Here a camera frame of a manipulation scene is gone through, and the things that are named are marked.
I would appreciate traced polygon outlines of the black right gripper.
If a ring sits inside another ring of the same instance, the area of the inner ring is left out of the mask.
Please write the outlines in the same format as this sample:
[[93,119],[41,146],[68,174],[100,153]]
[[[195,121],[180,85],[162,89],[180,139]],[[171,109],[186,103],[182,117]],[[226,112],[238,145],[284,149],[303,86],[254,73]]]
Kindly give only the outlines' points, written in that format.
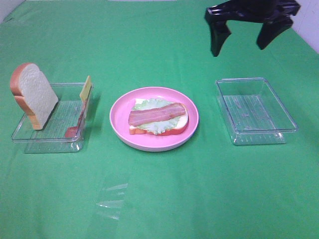
[[300,4],[295,0],[229,0],[206,9],[205,19],[211,33],[211,52],[217,57],[231,35],[228,20],[264,23],[257,37],[259,49],[265,49],[277,36],[291,28]]

